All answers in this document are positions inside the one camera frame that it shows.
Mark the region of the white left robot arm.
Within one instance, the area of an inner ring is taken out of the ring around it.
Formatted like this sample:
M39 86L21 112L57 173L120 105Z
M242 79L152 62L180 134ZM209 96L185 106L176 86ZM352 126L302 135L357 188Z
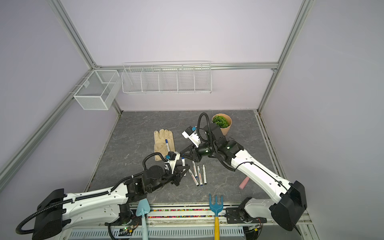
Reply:
M37 206L35 213L17 225L16 233L46 240L74 227L127 225L135 217L131 203L145 200L148 194L168 183L179 186L189 169L190 166L177 164L172 171L166 171L154 165L105 189L68 194L64 189L54 190Z

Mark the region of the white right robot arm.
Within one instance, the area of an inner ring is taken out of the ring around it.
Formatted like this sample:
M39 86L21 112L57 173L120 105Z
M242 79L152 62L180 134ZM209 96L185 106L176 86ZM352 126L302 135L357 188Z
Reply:
M238 207L240 219L250 222L258 217L273 219L286 231L292 231L307 209L306 190L302 183L280 177L259 161L237 141L228 140L216 124L204 127L207 136L203 140L198 127L188 127L183 137L192 143L181 151L183 158L200 162L202 157L216 158L227 169L245 174L267 195L267 204L256 204L252 197L246 198Z

